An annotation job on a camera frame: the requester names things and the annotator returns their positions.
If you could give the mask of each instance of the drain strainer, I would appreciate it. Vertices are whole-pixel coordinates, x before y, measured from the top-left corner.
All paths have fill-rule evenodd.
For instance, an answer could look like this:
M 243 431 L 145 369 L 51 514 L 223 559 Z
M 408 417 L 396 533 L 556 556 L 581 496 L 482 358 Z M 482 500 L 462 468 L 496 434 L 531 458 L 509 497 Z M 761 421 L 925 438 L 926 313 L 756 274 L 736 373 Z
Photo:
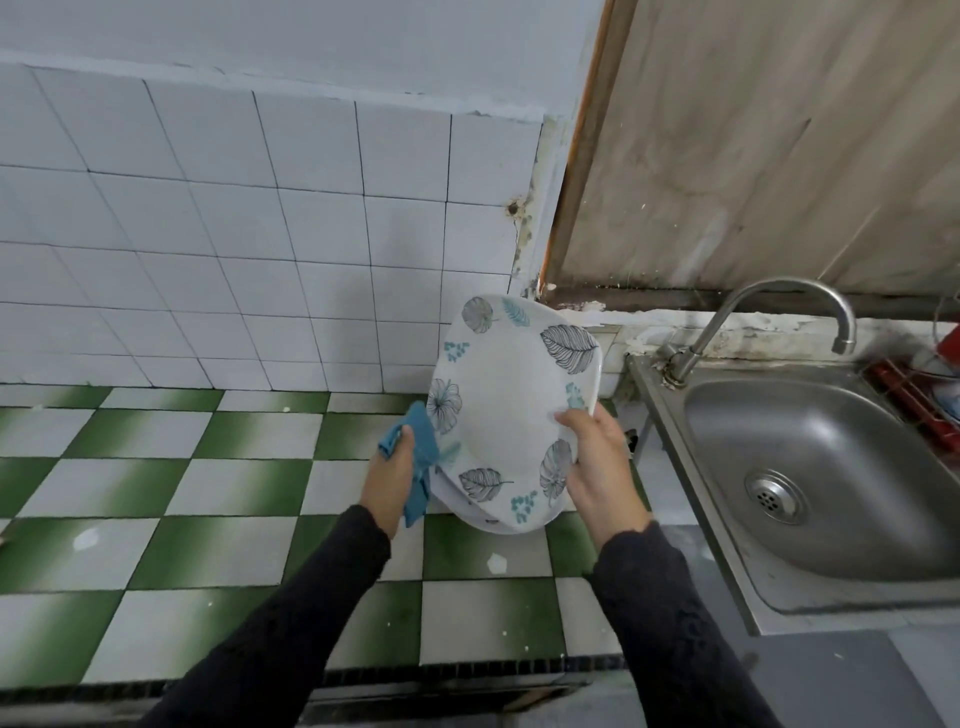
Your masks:
M 751 500 L 774 521 L 790 525 L 804 521 L 804 497 L 789 478 L 775 471 L 762 471 L 748 475 L 744 485 Z

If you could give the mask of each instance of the person's right hand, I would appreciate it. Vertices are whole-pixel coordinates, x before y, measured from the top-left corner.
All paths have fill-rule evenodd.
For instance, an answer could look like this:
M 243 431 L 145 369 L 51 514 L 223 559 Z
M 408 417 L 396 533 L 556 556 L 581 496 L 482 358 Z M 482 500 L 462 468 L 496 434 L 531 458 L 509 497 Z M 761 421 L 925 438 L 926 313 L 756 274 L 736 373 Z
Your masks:
M 566 488 L 597 551 L 622 531 L 646 528 L 651 516 L 634 488 L 623 432 L 607 408 L 597 402 L 592 417 L 582 409 L 554 417 L 577 435 L 577 462 L 570 468 Z

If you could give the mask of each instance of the dish towel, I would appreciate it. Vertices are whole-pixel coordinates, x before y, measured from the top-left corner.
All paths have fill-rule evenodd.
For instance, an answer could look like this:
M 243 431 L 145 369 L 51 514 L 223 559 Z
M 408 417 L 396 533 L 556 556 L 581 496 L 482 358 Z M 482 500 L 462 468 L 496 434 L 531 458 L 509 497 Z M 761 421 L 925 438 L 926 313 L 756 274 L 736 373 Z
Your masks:
M 430 466 L 440 459 L 437 439 L 433 436 L 433 425 L 426 416 L 423 402 L 415 401 L 390 431 L 383 436 L 378 445 L 380 454 L 388 460 L 394 454 L 396 441 L 400 439 L 400 428 L 409 425 L 414 430 L 414 481 L 410 486 L 410 495 L 403 504 L 403 518 L 407 528 L 426 513 L 426 504 L 430 499 Z

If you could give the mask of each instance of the dark long sleeve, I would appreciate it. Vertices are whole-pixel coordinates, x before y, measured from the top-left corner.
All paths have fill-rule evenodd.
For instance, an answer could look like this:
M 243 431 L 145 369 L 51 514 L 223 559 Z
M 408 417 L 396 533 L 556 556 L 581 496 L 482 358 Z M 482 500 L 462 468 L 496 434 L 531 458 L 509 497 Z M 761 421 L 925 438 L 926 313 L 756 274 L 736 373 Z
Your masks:
M 292 726 L 357 602 L 390 558 L 366 508 L 344 513 L 300 571 L 210 651 L 144 726 Z
M 611 538 L 589 580 L 620 640 L 647 725 L 780 726 L 657 523 Z

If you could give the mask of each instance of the faucet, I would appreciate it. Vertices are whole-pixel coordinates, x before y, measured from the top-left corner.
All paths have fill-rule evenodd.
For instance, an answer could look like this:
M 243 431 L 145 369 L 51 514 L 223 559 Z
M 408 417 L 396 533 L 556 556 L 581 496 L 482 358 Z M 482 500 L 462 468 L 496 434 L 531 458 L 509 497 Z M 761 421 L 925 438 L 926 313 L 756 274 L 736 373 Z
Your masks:
M 850 353 L 856 344 L 856 316 L 850 302 L 834 288 L 818 280 L 795 278 L 793 276 L 778 276 L 761 279 L 737 288 L 723 301 L 723 305 L 713 314 L 707 327 L 693 342 L 693 346 L 678 350 L 675 345 L 664 344 L 660 348 L 660 355 L 666 358 L 663 368 L 663 382 L 669 387 L 680 388 L 686 385 L 686 378 L 697 362 L 704 355 L 707 344 L 720 330 L 727 317 L 733 313 L 736 306 L 753 293 L 763 290 L 776 290 L 785 284 L 800 286 L 811 291 L 818 291 L 829 297 L 833 304 L 834 318 L 837 320 L 837 337 L 833 340 L 833 353 Z

